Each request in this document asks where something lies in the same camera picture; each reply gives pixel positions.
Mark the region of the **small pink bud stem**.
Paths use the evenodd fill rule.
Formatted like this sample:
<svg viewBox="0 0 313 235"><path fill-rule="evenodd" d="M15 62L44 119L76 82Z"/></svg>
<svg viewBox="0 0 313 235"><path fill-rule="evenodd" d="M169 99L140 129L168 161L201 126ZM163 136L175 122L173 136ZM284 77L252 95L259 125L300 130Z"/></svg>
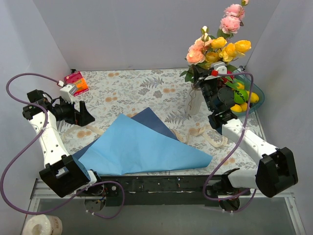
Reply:
<svg viewBox="0 0 313 235"><path fill-rule="evenodd" d="M205 61L205 54L210 48L212 39L207 32L203 33L193 45L188 49L185 60L189 65L189 69L180 74L180 76L185 76L185 82L193 82L193 65L201 64Z"/></svg>

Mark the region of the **yellow rose stem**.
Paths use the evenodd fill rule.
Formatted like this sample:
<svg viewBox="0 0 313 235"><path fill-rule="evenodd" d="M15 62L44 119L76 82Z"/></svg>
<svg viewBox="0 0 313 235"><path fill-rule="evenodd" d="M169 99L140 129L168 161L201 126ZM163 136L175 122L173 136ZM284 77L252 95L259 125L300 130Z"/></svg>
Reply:
<svg viewBox="0 0 313 235"><path fill-rule="evenodd" d="M238 58L244 57L250 49L251 42L248 40L229 43L224 37L214 39L209 46L205 47L204 68L208 69L213 63L220 61L229 64Z"/></svg>

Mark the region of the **cream ribbon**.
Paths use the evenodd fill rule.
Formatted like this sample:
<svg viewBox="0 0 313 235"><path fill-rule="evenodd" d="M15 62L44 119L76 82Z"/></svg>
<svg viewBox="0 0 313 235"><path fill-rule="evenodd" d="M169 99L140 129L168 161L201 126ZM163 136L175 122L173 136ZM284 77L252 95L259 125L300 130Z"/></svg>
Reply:
<svg viewBox="0 0 313 235"><path fill-rule="evenodd" d="M85 127L87 131L84 133L83 136L89 136L91 133L95 133L97 135L104 134L105 131L100 130L96 127L87 125ZM185 135L185 138L175 129L170 129L170 131L175 135L175 137L182 143L188 144L189 139L191 136L193 137L199 137L202 136L210 145L212 145L214 148L223 148L227 145L228 138L222 136L222 140L220 142L217 142L213 140L206 132L207 131L213 131L213 128L208 124L201 128L191 128L188 133Z"/></svg>

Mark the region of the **pink rose stem long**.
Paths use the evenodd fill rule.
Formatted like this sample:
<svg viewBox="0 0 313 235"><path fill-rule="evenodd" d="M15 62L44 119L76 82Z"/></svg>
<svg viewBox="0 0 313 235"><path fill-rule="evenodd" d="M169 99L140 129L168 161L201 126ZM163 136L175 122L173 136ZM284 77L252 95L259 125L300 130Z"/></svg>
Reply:
<svg viewBox="0 0 313 235"><path fill-rule="evenodd" d="M232 38L238 33L241 26L244 26L245 7L249 0L242 0L240 4L231 4L224 10L224 16L220 21L217 37L225 39Z"/></svg>

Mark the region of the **blue wrapping paper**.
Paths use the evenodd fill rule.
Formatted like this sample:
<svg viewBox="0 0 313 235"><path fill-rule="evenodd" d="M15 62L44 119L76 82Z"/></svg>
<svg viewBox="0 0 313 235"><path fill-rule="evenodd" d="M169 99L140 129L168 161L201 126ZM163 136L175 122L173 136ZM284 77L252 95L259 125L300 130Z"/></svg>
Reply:
<svg viewBox="0 0 313 235"><path fill-rule="evenodd" d="M170 137L151 125L167 127L153 113L133 118L120 114L105 133L73 156L100 175L124 175L205 168L212 156Z"/></svg>

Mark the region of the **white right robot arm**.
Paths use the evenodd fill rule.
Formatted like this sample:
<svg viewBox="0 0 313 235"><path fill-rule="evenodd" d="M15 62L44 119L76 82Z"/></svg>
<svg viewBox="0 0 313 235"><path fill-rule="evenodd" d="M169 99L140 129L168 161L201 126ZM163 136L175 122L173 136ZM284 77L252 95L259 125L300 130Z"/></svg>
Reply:
<svg viewBox="0 0 313 235"><path fill-rule="evenodd" d="M269 198L298 183L294 156L287 147L278 148L246 128L231 111L235 97L242 96L247 100L246 91L237 92L229 85L219 87L218 81L228 77L225 63L216 62L210 69L192 65L194 86L200 88L208 109L211 127L221 135L236 143L256 163L257 169L244 170L235 168L225 172L213 189L231 195L245 193L249 188L258 189Z"/></svg>

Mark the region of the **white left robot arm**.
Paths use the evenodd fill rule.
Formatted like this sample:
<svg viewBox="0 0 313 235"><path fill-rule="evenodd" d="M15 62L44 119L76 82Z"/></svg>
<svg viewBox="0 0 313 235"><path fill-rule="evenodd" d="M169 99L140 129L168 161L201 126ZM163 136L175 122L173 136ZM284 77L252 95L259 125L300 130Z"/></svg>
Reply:
<svg viewBox="0 0 313 235"><path fill-rule="evenodd" d="M83 188L94 196L104 190L98 174L87 170L67 152L57 130L57 122L62 120L81 127L95 120L83 101L79 103L79 110L74 108L73 95L76 90L72 84L61 88L58 104L54 100L49 101L44 91L33 90L27 94L30 105L25 106L22 112L35 132L42 132L39 142L44 168L39 172L40 178L61 198Z"/></svg>

